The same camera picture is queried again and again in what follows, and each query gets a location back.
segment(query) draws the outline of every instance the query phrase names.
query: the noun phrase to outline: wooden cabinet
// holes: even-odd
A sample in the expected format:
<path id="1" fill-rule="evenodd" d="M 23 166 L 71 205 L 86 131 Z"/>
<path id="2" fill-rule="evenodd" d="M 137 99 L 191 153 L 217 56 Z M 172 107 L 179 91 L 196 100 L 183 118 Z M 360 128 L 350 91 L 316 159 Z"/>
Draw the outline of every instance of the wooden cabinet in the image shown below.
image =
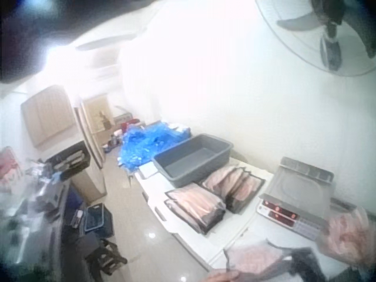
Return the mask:
<path id="1" fill-rule="evenodd" d="M 21 105 L 26 127 L 35 147 L 73 126 L 75 118 L 62 86 L 53 85 Z"/>

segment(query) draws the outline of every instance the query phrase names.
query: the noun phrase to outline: tiled floor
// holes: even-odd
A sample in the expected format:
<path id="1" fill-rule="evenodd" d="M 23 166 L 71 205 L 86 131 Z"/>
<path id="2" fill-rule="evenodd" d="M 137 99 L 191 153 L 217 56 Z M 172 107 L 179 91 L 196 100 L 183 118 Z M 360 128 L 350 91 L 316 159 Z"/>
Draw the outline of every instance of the tiled floor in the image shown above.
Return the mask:
<path id="1" fill-rule="evenodd" d="M 168 233 L 141 195 L 137 180 L 129 187 L 117 166 L 119 148 L 107 155 L 103 172 L 108 195 L 102 199 L 113 214 L 115 238 L 122 256 L 129 260 L 105 281 L 198 282 L 207 271 Z"/>

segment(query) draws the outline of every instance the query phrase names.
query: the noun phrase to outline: pink meat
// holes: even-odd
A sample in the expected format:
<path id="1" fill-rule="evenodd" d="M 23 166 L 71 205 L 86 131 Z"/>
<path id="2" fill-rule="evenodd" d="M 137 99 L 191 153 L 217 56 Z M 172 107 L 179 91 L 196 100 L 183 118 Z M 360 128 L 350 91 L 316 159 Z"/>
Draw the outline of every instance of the pink meat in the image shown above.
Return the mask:
<path id="1" fill-rule="evenodd" d="M 222 199 L 225 199 L 227 195 L 236 187 L 239 179 L 244 173 L 243 169 L 235 169 L 227 175 L 218 185 L 218 188 L 215 188 L 216 191 L 219 191 Z"/>
<path id="2" fill-rule="evenodd" d="M 266 243 L 233 248 L 227 252 L 231 269 L 260 274 L 282 258 L 283 252 Z"/>
<path id="3" fill-rule="evenodd" d="M 179 207 L 179 205 L 177 205 L 173 200 L 166 200 L 165 204 L 171 211 L 176 213 L 178 216 L 180 216 L 186 222 L 188 222 L 191 226 L 193 226 L 195 230 L 200 230 L 200 227 L 197 225 L 195 220 L 189 214 L 187 214 L 181 207 Z"/>
<path id="4" fill-rule="evenodd" d="M 215 191 L 218 188 L 218 184 L 226 178 L 229 173 L 235 169 L 234 166 L 224 166 L 219 170 L 213 172 L 209 177 L 202 183 L 205 188 L 211 191 Z"/>
<path id="5" fill-rule="evenodd" d="M 351 264 L 372 265 L 376 263 L 375 236 L 365 210 L 356 209 L 329 221 L 329 235 L 322 236 L 321 247 Z"/>
<path id="6" fill-rule="evenodd" d="M 169 197 L 184 208 L 188 214 L 197 220 L 201 220 L 204 224 L 206 223 L 202 220 L 202 217 L 215 209 L 225 209 L 224 203 L 219 197 L 195 183 L 172 190 L 169 192 Z"/>
<path id="7" fill-rule="evenodd" d="M 248 178 L 246 178 L 243 181 L 240 187 L 235 191 L 235 193 L 233 194 L 233 197 L 236 200 L 244 201 L 247 199 L 249 195 L 256 192 L 260 184 L 261 184 L 260 179 L 250 175 Z"/>

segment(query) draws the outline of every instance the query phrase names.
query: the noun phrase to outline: white table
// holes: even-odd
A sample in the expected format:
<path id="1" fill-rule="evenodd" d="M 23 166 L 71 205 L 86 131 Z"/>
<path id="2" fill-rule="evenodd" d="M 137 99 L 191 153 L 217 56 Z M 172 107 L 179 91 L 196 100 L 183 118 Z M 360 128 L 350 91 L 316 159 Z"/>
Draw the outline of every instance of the white table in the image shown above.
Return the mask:
<path id="1" fill-rule="evenodd" d="M 273 223 L 256 212 L 256 208 L 260 203 L 258 196 L 267 191 L 273 174 L 236 159 L 230 159 L 230 164 L 246 167 L 252 174 L 265 179 L 266 182 L 241 214 L 233 214 L 226 211 L 223 220 L 206 235 L 197 234 L 188 224 L 167 208 L 164 204 L 164 201 L 168 199 L 165 192 L 175 188 L 156 169 L 156 173 L 147 179 L 144 179 L 139 172 L 135 173 L 135 176 L 143 188 L 143 195 L 148 206 L 161 224 L 208 270 L 211 268 L 226 268 L 226 258 L 223 250 L 229 248 L 240 236 L 242 238 L 249 237 L 250 239 L 255 236 L 268 239 L 281 247 L 311 247 L 320 262 L 323 273 L 327 277 L 335 276 L 348 267 L 344 263 L 319 253 L 315 242 Z M 150 168 L 153 169 L 153 165 L 150 163 L 147 165 L 150 172 Z"/>

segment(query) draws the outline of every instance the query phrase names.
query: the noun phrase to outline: fan blade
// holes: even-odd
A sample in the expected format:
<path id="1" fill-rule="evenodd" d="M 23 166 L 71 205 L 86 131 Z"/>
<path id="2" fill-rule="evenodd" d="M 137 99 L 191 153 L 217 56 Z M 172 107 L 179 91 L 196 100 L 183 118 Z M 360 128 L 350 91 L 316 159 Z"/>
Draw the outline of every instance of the fan blade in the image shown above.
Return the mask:
<path id="1" fill-rule="evenodd" d="M 359 35 L 369 58 L 376 55 L 376 22 L 365 9 L 347 8 L 343 20 Z"/>
<path id="2" fill-rule="evenodd" d="M 318 20 L 315 12 L 310 12 L 295 19 L 281 19 L 277 21 L 277 25 L 288 31 L 311 31 L 320 27 L 322 23 Z"/>

